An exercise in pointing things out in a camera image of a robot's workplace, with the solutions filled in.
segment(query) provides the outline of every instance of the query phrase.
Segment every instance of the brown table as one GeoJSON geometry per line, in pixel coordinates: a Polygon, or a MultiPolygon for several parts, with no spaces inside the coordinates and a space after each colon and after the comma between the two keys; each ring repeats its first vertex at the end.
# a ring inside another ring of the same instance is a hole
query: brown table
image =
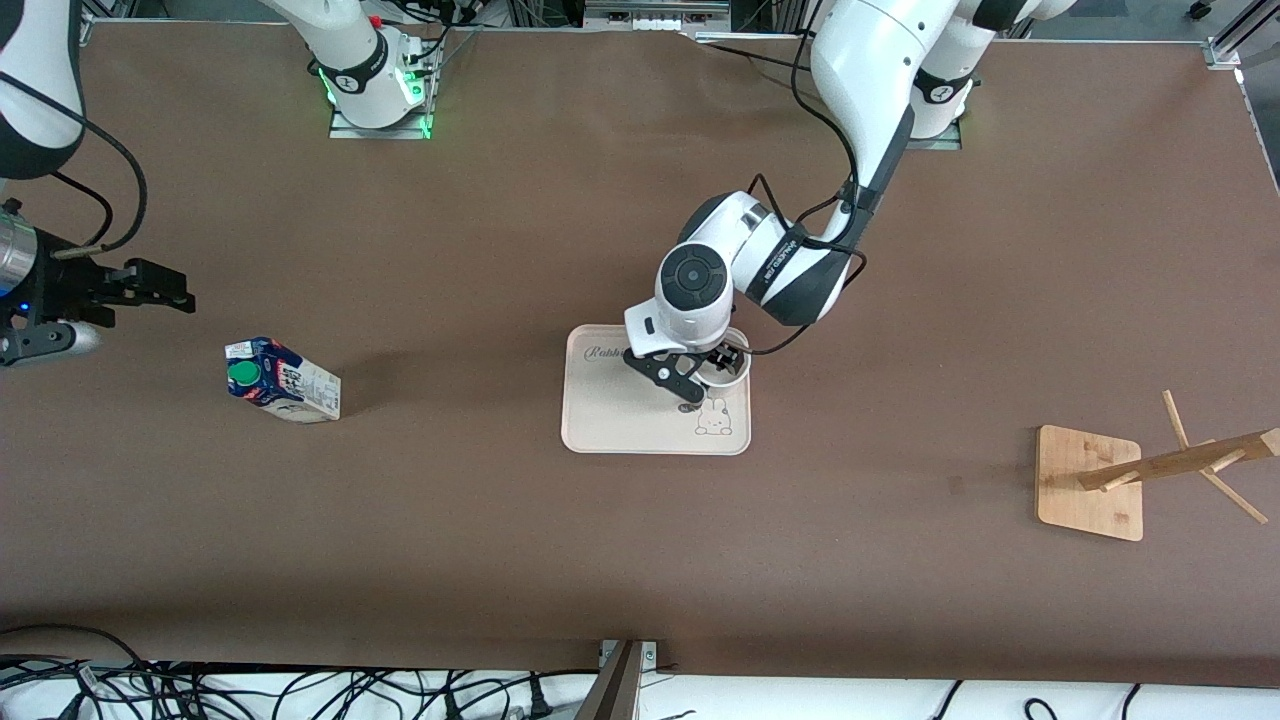
{"type": "MultiPolygon", "coordinates": [[[[1147,489],[1140,543],[1033,515],[1037,425],[1170,450],[1166,387],[1193,439],[1280,420],[1280,206],[1196,46],[993,47],[964,150],[906,156],[864,279],[758,364],[733,459],[567,451],[563,346],[648,297],[703,199],[836,187],[786,90],[673,35],[488,33],[435,140],[330,141],[306,59],[287,27],[95,31],[90,113],[152,183],[129,250],[200,311],[0,378],[4,620],[198,660],[554,667],[645,637],[694,673],[1280,683],[1280,529],[1196,477],[1147,489]],[[348,416],[227,397],[221,346],[259,333],[348,416]]],[[[68,172],[131,213],[102,145],[68,172]]],[[[96,227],[55,182],[9,192],[96,227]]],[[[1228,479],[1280,516],[1277,471],[1228,479]]]]}

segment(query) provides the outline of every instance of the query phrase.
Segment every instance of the beige tray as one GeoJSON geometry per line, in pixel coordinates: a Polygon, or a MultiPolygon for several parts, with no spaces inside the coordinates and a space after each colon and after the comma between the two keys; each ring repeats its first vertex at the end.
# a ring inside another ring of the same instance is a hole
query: beige tray
{"type": "MultiPolygon", "coordinates": [[[[741,333],[736,340],[745,342],[741,333]]],[[[737,455],[751,442],[751,377],[694,409],[622,361],[622,325],[568,336],[561,439],[573,452],[737,455]]]]}

